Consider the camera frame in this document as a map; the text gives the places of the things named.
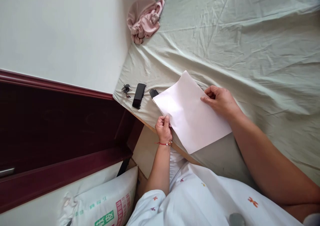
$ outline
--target bracelet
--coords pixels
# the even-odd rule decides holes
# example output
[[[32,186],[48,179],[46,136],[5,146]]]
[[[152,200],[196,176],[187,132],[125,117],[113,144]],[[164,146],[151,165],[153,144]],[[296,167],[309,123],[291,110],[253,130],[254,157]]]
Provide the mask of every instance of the bracelet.
[[[172,144],[172,141],[168,142],[167,144],[162,144],[161,142],[158,142],[158,143],[156,143],[156,144],[170,146],[170,145]]]

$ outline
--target light green bed sheet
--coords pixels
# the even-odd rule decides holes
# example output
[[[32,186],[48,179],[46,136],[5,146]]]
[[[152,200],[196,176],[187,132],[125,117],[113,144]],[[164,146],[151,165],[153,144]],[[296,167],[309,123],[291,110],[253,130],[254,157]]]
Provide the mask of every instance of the light green bed sheet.
[[[229,89],[281,153],[320,185],[319,3],[165,0],[159,31],[132,43],[113,96],[154,127],[161,113],[150,89],[164,91],[187,70],[202,89]],[[127,83],[129,99],[121,92]],[[132,107],[138,83],[147,85],[140,110]],[[174,141],[184,150],[176,135]],[[257,188],[232,134],[191,156]]]

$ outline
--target white wall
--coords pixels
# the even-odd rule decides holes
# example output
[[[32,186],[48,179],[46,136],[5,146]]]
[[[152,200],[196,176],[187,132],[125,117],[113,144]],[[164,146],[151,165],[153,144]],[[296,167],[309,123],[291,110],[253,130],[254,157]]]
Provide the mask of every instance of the white wall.
[[[117,177],[122,161],[0,214],[1,226],[56,226],[67,192],[80,194]]]
[[[0,0],[0,68],[113,93],[135,0]]]

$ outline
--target forearm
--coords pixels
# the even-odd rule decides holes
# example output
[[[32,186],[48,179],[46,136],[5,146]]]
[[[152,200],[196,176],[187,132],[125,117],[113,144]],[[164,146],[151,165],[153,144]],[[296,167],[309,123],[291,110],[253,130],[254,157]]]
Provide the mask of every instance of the forearm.
[[[228,120],[257,185],[280,205],[319,203],[319,187],[288,160],[243,113]]]
[[[145,193],[160,189],[165,195],[169,194],[170,180],[170,147],[159,145],[153,161],[152,170],[148,178]]]

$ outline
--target left hand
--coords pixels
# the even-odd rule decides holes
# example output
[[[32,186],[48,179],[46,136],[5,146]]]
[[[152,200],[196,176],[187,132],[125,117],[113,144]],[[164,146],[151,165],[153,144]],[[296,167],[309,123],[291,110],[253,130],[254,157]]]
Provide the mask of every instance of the left hand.
[[[169,116],[160,116],[156,123],[156,131],[159,136],[159,142],[166,144],[172,141],[172,133],[169,128]]]

